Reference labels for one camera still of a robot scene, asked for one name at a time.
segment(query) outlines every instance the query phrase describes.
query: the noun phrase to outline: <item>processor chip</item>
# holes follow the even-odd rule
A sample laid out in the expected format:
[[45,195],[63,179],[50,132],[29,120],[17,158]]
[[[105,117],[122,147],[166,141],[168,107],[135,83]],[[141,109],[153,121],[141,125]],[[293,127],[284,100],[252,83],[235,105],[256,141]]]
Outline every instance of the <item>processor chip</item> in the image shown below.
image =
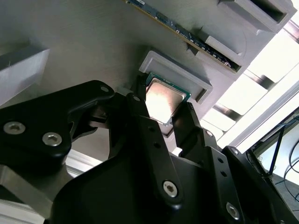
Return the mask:
[[150,73],[147,79],[146,106],[151,118],[167,126],[178,106],[190,93]]

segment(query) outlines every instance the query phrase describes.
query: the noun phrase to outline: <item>bright window light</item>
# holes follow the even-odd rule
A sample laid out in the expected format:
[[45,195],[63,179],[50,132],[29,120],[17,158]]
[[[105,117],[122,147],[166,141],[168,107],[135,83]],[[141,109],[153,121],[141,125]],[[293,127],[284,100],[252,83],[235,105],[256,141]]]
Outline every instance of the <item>bright window light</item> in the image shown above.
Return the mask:
[[292,0],[294,7],[298,10],[291,18],[297,25],[299,25],[299,0]]
[[247,137],[240,145],[237,146],[238,150],[245,152],[262,136],[266,135],[271,129],[273,129],[281,120],[287,117],[299,106],[299,93],[288,101],[283,107],[281,107],[273,116],[265,121],[258,129],[256,129],[249,137]]
[[244,115],[266,93],[267,90],[255,81],[246,75],[241,75],[219,99],[218,103]]
[[257,76],[277,83],[299,63],[299,44],[281,30],[248,67]]
[[[298,85],[298,74],[299,65],[297,65],[288,75],[286,75],[279,83],[277,83],[270,91],[268,91],[268,93],[259,102],[257,102],[228,132],[226,132],[218,140],[218,145],[220,147],[229,145],[256,119],[258,119],[269,107],[276,103],[276,101],[278,101],[279,98],[282,97],[289,89],[291,89],[294,85]],[[295,102],[295,105],[296,107],[298,107],[299,102]],[[243,153],[246,150],[247,148],[243,147],[240,151]]]
[[206,122],[205,120],[201,120],[200,125],[203,128],[205,128],[205,129],[209,130],[210,132],[212,132],[212,134],[215,136],[216,140],[221,138],[221,136],[223,135],[222,130],[220,130],[219,128],[216,128],[214,125],[211,125],[210,123]]
[[213,108],[202,119],[223,131],[228,131],[235,124],[234,120]]

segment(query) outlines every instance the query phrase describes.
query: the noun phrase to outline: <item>screw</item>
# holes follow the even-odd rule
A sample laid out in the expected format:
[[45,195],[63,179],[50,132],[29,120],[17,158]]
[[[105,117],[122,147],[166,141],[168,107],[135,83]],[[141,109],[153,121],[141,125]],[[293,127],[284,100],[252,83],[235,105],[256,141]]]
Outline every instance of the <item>screw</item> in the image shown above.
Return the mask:
[[177,187],[170,181],[164,181],[163,189],[170,197],[176,197],[178,195]]
[[48,132],[43,135],[43,142],[47,146],[59,146],[62,142],[62,138],[59,134],[54,132]]
[[103,90],[104,92],[109,92],[109,89],[106,88],[105,86],[102,86],[102,87],[101,87],[101,90]]
[[210,137],[213,137],[213,134],[212,134],[212,132],[210,132],[210,131],[206,130],[206,133],[207,133],[207,135],[208,135],[208,136],[210,136]]
[[234,153],[234,154],[236,154],[236,155],[238,155],[238,154],[239,154],[238,150],[236,150],[235,148],[232,148],[232,147],[231,147],[231,148],[230,148],[230,150],[232,150],[232,151],[233,151],[233,153]]
[[3,126],[3,130],[7,134],[22,134],[26,127],[17,121],[11,121]]
[[226,210],[231,215],[231,217],[233,217],[235,220],[240,219],[239,211],[231,203],[229,202],[226,203]]
[[138,97],[136,97],[136,96],[134,96],[133,98],[134,98],[134,100],[136,100],[136,101],[140,101],[140,99],[139,99]]

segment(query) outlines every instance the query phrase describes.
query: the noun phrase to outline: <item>ram stick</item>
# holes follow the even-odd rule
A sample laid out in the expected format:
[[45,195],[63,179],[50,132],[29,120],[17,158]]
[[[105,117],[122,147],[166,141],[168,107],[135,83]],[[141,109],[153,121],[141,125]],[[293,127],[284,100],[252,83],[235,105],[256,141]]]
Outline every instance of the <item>ram stick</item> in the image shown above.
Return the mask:
[[175,32],[181,39],[183,39],[186,43],[190,44],[200,52],[205,53],[213,60],[221,64],[224,68],[228,69],[229,71],[236,73],[240,66],[235,62],[231,61],[229,58],[225,57],[222,53],[215,50],[211,46],[207,45],[204,41],[199,39],[194,34],[190,33],[188,30],[177,24],[174,20],[168,18],[166,15],[162,14],[161,12],[157,11],[153,7],[149,6],[142,0],[126,0],[128,4],[135,6],[137,9],[151,17],[152,19],[156,20],[166,28],[170,29],[171,31]]

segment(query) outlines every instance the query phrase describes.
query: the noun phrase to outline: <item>gray block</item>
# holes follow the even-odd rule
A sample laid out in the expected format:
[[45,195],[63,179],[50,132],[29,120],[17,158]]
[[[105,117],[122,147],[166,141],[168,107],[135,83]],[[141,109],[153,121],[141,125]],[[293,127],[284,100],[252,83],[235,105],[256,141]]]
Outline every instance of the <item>gray block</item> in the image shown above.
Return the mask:
[[0,56],[0,105],[41,80],[49,52],[28,46]]
[[220,0],[218,6],[256,35],[277,34],[297,11],[290,0]]

